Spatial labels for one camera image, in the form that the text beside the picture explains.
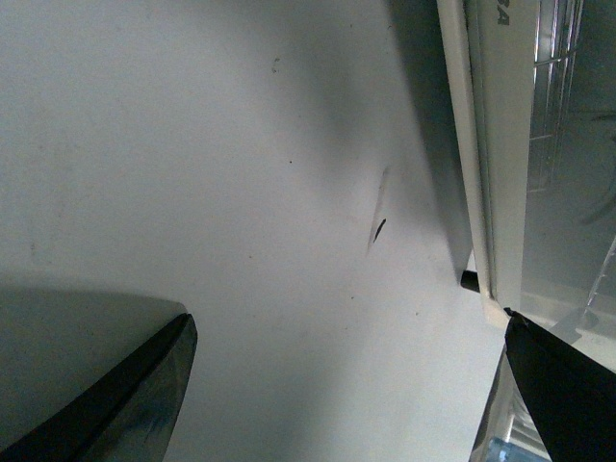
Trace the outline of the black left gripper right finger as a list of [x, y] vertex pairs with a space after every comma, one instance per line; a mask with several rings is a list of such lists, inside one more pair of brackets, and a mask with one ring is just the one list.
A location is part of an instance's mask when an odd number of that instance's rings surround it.
[[506, 357], [553, 461], [615, 459], [615, 373], [507, 308]]

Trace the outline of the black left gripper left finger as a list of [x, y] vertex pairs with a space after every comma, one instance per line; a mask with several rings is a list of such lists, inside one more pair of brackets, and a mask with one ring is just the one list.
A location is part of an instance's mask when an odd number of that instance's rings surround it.
[[1, 451], [3, 461], [161, 461], [196, 352], [182, 314], [79, 397]]

